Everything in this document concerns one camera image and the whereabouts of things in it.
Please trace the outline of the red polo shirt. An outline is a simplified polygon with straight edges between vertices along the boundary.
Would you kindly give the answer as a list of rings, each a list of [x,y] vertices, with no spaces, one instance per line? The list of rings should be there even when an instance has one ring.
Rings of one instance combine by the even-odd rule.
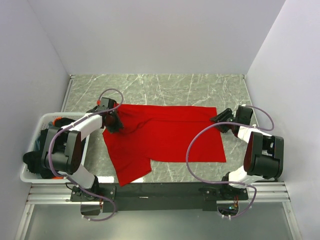
[[[210,126],[215,107],[123,104],[117,110],[119,132],[103,132],[120,186],[152,171],[151,161],[225,163],[220,132],[211,128],[194,144],[193,138]]]

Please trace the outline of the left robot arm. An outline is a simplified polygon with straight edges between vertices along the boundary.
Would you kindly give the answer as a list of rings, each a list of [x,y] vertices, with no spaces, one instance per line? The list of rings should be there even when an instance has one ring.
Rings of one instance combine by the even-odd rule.
[[[114,99],[103,97],[81,118],[65,126],[50,127],[46,135],[41,165],[49,170],[54,169],[58,175],[65,174],[78,188],[83,188],[82,195],[88,201],[96,200],[101,190],[98,177],[82,164],[82,142],[98,129],[105,128],[109,133],[123,129],[117,108]]]

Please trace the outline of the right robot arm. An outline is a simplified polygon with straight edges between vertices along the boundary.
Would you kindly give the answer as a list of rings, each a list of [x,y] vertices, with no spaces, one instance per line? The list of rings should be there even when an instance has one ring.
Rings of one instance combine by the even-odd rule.
[[[268,129],[251,125],[253,109],[264,114],[261,108],[251,105],[239,105],[236,112],[230,108],[210,118],[215,128],[221,133],[232,131],[233,135],[247,143],[243,165],[235,171],[228,172],[221,179],[217,191],[223,199],[230,200],[245,193],[246,186],[269,179],[278,179],[284,166],[284,139],[266,133]]]

